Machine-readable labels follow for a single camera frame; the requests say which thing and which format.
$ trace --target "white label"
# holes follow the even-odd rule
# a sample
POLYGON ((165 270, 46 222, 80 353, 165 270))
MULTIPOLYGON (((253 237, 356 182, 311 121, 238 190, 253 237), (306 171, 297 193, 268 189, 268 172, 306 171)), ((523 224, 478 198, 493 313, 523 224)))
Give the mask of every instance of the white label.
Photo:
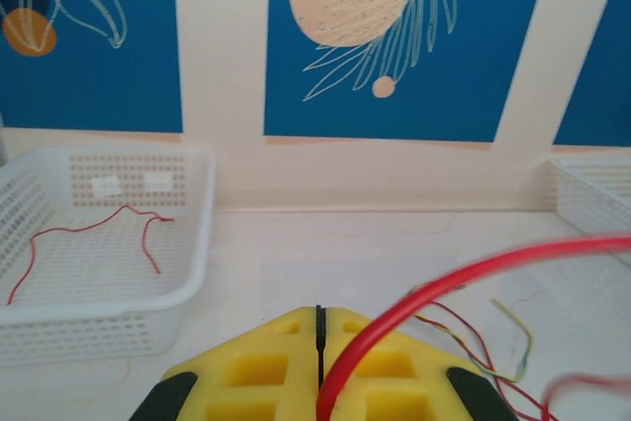
POLYGON ((92 193, 95 197, 108 197, 120 194, 120 179, 118 179, 118 175, 93 177, 91 183, 92 193))
POLYGON ((174 190, 174 176, 170 172, 145 173, 145 191, 169 192, 174 190))

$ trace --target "tabletop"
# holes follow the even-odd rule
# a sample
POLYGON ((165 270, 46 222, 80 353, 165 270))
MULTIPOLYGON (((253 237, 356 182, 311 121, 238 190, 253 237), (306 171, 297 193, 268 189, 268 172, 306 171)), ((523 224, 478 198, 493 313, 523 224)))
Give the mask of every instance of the tabletop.
MULTIPOLYGON (((414 284, 488 254, 576 236, 553 213, 217 214, 200 292, 164 354, 0 372, 2 419, 129 419, 170 366, 289 311, 323 305, 375 317, 414 284)), ((539 398, 569 372, 631 373, 631 271, 613 256, 539 263, 482 280, 443 302, 483 334, 496 368, 512 373, 526 347, 498 299, 532 330, 521 386, 539 398)), ((427 312, 462 331, 445 314, 427 312)), ((462 355, 445 334, 407 322, 402 331, 462 355)), ((535 409, 517 395, 516 407, 535 409)), ((581 391, 558 400, 562 421, 631 420, 631 402, 581 391)))

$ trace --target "red wire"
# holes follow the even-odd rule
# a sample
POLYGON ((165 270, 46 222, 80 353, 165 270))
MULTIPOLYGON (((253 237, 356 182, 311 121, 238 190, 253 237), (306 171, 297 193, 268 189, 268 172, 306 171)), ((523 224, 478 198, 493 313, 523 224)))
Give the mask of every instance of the red wire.
POLYGON ((631 236, 585 237, 509 251, 455 270, 419 288, 367 325, 346 346, 324 379, 317 398, 317 421, 329 421, 337 395, 366 353, 406 319, 460 285, 543 259, 631 250, 631 236))
POLYGON ((542 421, 550 421, 550 404, 552 399, 558 396, 561 390, 571 386, 587 385, 605 391, 614 391, 619 394, 631 394, 631 378, 629 377, 601 377, 597 375, 569 374, 552 382, 543 394, 542 421))
MULTIPOLYGON (((483 367, 485 367, 486 369, 495 372, 495 367, 493 365, 493 360, 491 359, 491 354, 489 352, 489 349, 486 345, 486 342, 484 341, 484 338, 482 337, 482 335, 480 334, 480 332, 473 327, 466 319, 464 319, 464 317, 462 317, 461 315, 459 315, 458 313, 456 313, 454 310, 452 310, 451 308, 445 306, 442 303, 439 303, 437 301, 434 301, 432 303, 430 303, 430 305, 436 306, 438 308, 441 308, 442 310, 448 312, 449 314, 451 314, 453 317, 455 317, 457 320, 459 320, 477 339, 477 342, 480 346, 480 348, 482 349, 482 352, 484 353, 484 358, 486 359, 486 363, 483 363, 475 354, 473 354, 471 352, 471 350, 466 347, 466 345, 460 343, 459 341, 457 342, 458 345, 460 347, 462 347, 462 349, 464 349, 464 351, 467 353, 467 355, 469 355, 470 357, 474 358, 475 361, 482 365, 483 367)), ((449 330, 447 327, 445 327, 443 324, 440 324, 439 322, 435 322, 431 319, 427 319, 425 317, 422 316, 416 316, 416 318, 423 320, 424 322, 429 322, 431 324, 436 324, 440 327, 442 327, 443 329, 449 330)), ((502 399, 504 399, 504 402, 506 404, 509 405, 509 407, 513 410, 513 412, 515 414, 517 414, 519 417, 527 420, 527 421, 540 421, 540 418, 535 418, 533 416, 530 416, 528 414, 525 414, 521 411, 519 411, 517 408, 515 408, 513 406, 513 404, 511 403, 511 401, 509 401, 508 397, 506 396, 506 394, 504 393, 504 389, 502 387, 501 384, 505 384, 506 386, 508 386, 509 388, 511 388, 512 390, 516 391, 517 393, 519 393, 521 396, 523 396, 525 399, 527 399, 530 403, 532 403, 537 409, 541 410, 543 409, 543 406, 541 403, 539 403, 531 394, 529 394, 527 391, 525 391, 523 388, 521 388, 520 386, 517 386, 511 382, 509 382, 508 380, 504 380, 501 379, 499 377, 493 377, 493 381, 495 382, 495 387, 497 388, 498 392, 500 393, 500 396, 502 396, 502 399)), ((558 421, 558 419, 552 415, 551 416, 551 421, 558 421)))
POLYGON ((22 278, 20 278, 20 280, 18 281, 18 283, 16 283, 16 286, 13 287, 13 290, 11 290, 11 294, 9 295, 9 300, 7 301, 7 306, 11 305, 13 303, 13 300, 16 297, 16 294, 18 293, 18 289, 20 289, 20 286, 22 286, 22 284, 25 282, 25 280, 29 277, 29 275, 31 274, 31 272, 33 271, 33 267, 35 266, 35 259, 36 259, 36 249, 35 249, 35 239, 37 237, 43 236, 45 234, 49 234, 51 232, 71 232, 71 233, 80 233, 80 232, 86 232, 86 231, 91 231, 92 229, 98 227, 98 226, 102 226, 103 224, 106 224, 107 222, 111 221, 114 217, 116 217, 118 215, 118 213, 120 213, 120 211, 122 211, 123 209, 129 209, 130 211, 132 211, 133 213, 139 215, 139 216, 154 216, 151 219, 149 219, 149 221, 147 221, 147 224, 145 224, 145 229, 143 230, 142 233, 142 241, 141 241, 141 245, 142 245, 142 250, 144 251, 145 255, 147 256, 147 258, 149 259, 149 261, 151 262, 152 266, 154 267, 154 270, 156 271, 156 273, 160 274, 162 273, 160 266, 158 266, 158 262, 156 261, 156 259, 151 255, 151 253, 149 252, 149 250, 147 249, 147 234, 149 232, 149 225, 155 221, 155 220, 160 220, 161 222, 172 222, 174 219, 170 218, 170 217, 163 217, 160 214, 153 212, 153 211, 139 211, 138 209, 130 206, 129 204, 125 204, 124 206, 119 207, 116 212, 114 212, 111 216, 103 219, 102 221, 96 223, 96 224, 92 224, 90 226, 87 227, 82 227, 80 229, 68 229, 65 227, 54 227, 51 229, 46 229, 44 231, 40 231, 38 233, 36 233, 34 236, 31 237, 31 261, 29 262, 29 267, 27 268, 27 271, 25 272, 24 275, 22 275, 22 278))

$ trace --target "black slot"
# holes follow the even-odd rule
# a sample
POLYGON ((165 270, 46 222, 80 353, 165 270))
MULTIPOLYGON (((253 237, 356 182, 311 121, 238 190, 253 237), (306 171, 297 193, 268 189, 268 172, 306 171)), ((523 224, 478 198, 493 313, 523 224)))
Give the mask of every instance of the black slot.
POLYGON ((326 347, 326 308, 315 307, 315 348, 317 349, 317 386, 324 382, 324 347, 326 347))
POLYGON ((484 377, 452 367, 447 370, 447 378, 472 421, 518 421, 500 393, 484 377))

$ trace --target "white plastic basket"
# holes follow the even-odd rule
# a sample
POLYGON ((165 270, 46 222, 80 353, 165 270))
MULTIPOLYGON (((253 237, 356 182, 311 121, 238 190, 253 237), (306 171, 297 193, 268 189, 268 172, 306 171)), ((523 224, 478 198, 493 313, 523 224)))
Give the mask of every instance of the white plastic basket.
POLYGON ((60 147, 0 169, 0 367, 160 353, 183 304, 200 288, 213 212, 216 159, 179 145, 60 147), (120 211, 124 205, 173 222, 120 211))
MULTIPOLYGON (((557 212, 586 234, 631 232, 631 153, 570 155, 559 171, 557 212)), ((631 254, 618 254, 631 264, 631 254)))

